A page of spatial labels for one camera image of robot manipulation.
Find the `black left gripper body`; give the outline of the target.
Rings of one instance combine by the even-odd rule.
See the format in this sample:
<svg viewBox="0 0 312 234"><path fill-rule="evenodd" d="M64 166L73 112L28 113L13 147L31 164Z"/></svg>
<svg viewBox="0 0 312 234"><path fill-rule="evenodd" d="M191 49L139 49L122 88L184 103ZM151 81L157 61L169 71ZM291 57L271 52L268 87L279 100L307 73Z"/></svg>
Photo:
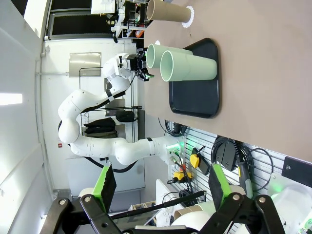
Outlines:
<svg viewBox="0 0 312 234"><path fill-rule="evenodd" d="M127 62L130 64L130 70L137 74L138 68L146 68L144 64L145 60L138 60L137 54L130 54L126 58Z"/></svg>

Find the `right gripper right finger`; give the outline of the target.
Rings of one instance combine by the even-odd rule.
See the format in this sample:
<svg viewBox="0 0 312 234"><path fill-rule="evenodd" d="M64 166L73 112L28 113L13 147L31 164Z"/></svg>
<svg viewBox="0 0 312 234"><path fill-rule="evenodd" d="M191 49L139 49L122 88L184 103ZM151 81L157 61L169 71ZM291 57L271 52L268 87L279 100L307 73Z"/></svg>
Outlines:
<svg viewBox="0 0 312 234"><path fill-rule="evenodd" d="M201 234L223 234L235 223L245 225L250 234L284 234L285 230L272 198L258 195L248 198L231 191L222 167L213 163L209 188L215 213L199 231Z"/></svg>

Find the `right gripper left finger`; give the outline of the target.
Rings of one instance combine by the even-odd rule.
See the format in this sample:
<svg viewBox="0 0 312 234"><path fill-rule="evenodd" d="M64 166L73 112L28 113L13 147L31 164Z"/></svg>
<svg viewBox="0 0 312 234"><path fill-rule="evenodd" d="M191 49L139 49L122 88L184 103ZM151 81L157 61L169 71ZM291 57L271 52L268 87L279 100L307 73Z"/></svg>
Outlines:
<svg viewBox="0 0 312 234"><path fill-rule="evenodd" d="M94 189L74 201L56 198L46 217L46 233L74 234L83 225L91 225L96 234L120 234L107 212L117 187L112 166L103 167Z"/></svg>

